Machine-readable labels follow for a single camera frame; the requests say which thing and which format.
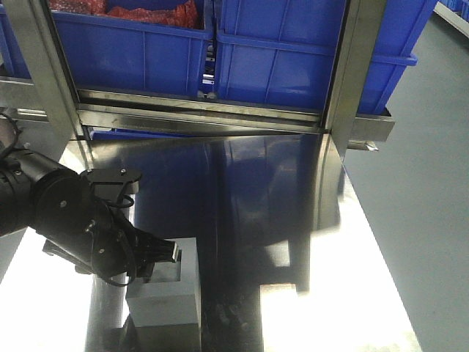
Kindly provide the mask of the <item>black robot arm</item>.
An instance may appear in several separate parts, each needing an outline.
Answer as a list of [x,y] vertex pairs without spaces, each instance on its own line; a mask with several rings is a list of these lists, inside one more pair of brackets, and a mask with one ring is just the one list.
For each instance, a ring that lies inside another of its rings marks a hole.
[[142,174],[135,169],[88,169],[77,173],[53,159],[17,146],[20,130],[10,116],[13,140],[1,144],[1,235],[30,227],[46,239],[43,251],[118,287],[149,279],[156,263],[174,263],[175,242],[140,230],[124,211]]

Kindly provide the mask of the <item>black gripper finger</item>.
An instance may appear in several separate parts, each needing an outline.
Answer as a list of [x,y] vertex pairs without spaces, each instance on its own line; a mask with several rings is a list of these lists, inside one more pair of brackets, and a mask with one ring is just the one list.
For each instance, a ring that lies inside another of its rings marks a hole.
[[137,259],[135,278],[142,279],[143,283],[148,283],[153,275],[155,262],[146,259]]
[[175,263],[179,255],[176,242],[158,238],[152,233],[136,229],[136,245],[134,255],[140,261],[148,263]]

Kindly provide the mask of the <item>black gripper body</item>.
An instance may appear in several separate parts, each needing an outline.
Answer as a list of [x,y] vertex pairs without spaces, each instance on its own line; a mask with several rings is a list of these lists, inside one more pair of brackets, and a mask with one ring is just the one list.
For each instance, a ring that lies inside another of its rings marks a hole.
[[95,197],[76,172],[47,172],[34,179],[34,228],[67,259],[112,284],[127,274],[133,282],[133,225],[122,209]]

